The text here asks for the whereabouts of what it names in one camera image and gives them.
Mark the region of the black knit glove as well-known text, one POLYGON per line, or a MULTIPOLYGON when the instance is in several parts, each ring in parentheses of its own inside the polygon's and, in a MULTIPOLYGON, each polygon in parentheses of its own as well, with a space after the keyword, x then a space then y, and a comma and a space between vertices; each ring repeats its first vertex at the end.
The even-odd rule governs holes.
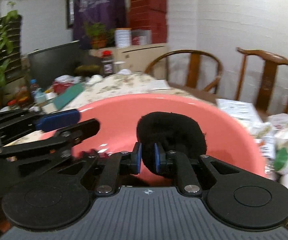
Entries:
POLYGON ((155 143, 160 143, 165 152, 182 152, 190 159, 197 159, 207 152, 206 139, 199 124, 177 113, 152 112, 142 116, 137 123, 136 136, 142 144, 143 164, 155 175, 158 175, 155 169, 155 143))

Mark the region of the pink plastic basin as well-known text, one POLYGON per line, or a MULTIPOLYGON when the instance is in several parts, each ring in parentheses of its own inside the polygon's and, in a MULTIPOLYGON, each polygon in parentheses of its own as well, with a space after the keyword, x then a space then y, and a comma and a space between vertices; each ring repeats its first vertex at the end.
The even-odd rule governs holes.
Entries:
POLYGON ((208 154, 260 176, 265 160, 241 124, 208 103, 176 95, 133 94, 107 98, 79 108, 81 120, 100 122, 96 136, 73 149, 73 155, 96 149, 114 153, 131 150, 141 139, 160 142, 164 150, 190 157, 208 154))

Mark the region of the black computer monitor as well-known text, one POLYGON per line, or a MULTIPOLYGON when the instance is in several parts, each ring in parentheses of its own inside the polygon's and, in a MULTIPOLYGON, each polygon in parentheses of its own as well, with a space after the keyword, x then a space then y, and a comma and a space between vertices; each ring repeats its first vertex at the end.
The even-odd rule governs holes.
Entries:
POLYGON ((57 77, 90 76, 100 72, 101 59, 81 49, 79 41, 73 41, 46 49, 38 49, 27 55, 30 76, 38 85, 47 89, 57 77))

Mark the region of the white printed paper bag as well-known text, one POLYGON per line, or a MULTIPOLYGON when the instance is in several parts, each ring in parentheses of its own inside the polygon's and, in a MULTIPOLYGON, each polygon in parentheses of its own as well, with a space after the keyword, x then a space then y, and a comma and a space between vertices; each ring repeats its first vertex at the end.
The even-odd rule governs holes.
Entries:
POLYGON ((254 132, 255 129, 260 129, 263 127, 263 121, 259 117, 252 103, 228 99, 217 99, 216 104, 219 109, 237 120, 250 133, 254 132))

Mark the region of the dark jar red lid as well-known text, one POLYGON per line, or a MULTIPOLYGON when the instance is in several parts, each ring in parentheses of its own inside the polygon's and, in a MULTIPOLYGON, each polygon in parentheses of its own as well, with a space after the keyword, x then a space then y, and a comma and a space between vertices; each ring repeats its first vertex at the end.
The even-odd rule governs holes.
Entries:
POLYGON ((114 74, 114 60, 110 50, 102 51, 102 66, 104 77, 114 74))

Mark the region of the round-back wooden chair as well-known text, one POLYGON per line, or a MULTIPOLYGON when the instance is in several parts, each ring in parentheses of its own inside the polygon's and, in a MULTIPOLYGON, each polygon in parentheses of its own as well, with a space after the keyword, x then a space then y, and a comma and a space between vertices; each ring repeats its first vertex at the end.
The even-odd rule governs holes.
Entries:
POLYGON ((161 61, 162 59, 166 59, 166 80, 168 80, 169 76, 169 61, 168 58, 173 55, 177 54, 190 54, 190 61, 188 64, 188 75, 186 78, 185 87, 196 89, 198 85, 198 79, 199 79, 199 72, 200 72, 200 66, 201 66, 201 57, 206 56, 210 59, 214 60, 216 62, 216 75, 215 79, 208 84, 203 91, 210 92, 211 90, 214 90, 214 94, 217 94, 220 80, 222 78, 223 74, 223 65, 222 62, 213 54, 201 51, 201 50, 191 50, 191 49, 182 49, 182 50, 174 50, 170 51, 168 53, 165 53, 156 59, 154 59, 145 69, 145 74, 153 74, 154 72, 154 66, 161 61))

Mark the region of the beige low cabinet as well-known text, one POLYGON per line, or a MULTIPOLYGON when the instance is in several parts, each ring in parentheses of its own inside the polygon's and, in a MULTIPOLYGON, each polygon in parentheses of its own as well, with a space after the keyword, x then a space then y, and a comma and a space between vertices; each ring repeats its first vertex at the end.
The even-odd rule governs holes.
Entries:
POLYGON ((144 72, 151 62, 169 51, 166 43, 155 43, 125 48, 91 49, 89 50, 89 55, 101 57, 105 50, 112 52, 115 62, 124 62, 123 69, 129 69, 132 72, 144 72))

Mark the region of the white tin can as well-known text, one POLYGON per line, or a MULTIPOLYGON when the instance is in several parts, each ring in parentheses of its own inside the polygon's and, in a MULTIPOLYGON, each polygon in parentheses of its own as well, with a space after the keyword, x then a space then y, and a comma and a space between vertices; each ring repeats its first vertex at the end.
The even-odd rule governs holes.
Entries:
POLYGON ((132 45, 132 31, 130 28, 115 29, 115 46, 126 48, 132 45))

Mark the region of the potted green plant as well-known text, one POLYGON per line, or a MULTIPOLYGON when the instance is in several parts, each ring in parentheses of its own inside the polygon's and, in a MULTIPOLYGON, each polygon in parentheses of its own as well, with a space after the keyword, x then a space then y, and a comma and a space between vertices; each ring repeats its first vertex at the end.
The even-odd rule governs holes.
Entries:
POLYGON ((84 22, 83 27, 92 49, 102 49, 115 45, 115 29, 107 29, 101 22, 92 24, 84 22))

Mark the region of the straight-back wooden chair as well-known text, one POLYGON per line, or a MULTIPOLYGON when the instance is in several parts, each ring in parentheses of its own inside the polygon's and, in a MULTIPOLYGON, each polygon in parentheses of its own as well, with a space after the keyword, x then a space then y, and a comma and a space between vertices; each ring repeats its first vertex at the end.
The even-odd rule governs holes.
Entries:
MULTIPOLYGON (((237 47, 236 51, 241 53, 243 55, 243 58, 241 62, 239 82, 234 99, 236 101, 240 99, 240 94, 243 88, 243 82, 247 67, 247 58, 249 56, 257 56, 264 61, 264 65, 263 73, 261 75, 260 87, 256 98, 255 108, 266 113, 269 108, 269 103, 271 101, 277 69, 279 66, 288 66, 288 59, 286 57, 264 50, 246 50, 237 47)), ((288 99, 283 112, 288 113, 288 99)))

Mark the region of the stack of red boxes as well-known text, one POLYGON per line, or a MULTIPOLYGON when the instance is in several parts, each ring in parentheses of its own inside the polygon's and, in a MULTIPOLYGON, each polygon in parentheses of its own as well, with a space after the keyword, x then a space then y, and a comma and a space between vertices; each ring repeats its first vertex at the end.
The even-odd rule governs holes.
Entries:
POLYGON ((130 0, 128 14, 132 30, 150 30, 152 43, 167 42, 167 0, 130 0))

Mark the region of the purple hanging banner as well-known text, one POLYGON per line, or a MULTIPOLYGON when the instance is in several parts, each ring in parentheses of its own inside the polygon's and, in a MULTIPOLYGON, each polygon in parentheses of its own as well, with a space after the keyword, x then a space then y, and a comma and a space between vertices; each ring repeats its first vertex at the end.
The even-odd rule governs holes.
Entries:
POLYGON ((81 49, 91 48, 86 26, 100 25, 102 29, 123 28, 127 25, 124 0, 74 0, 73 39, 81 49))

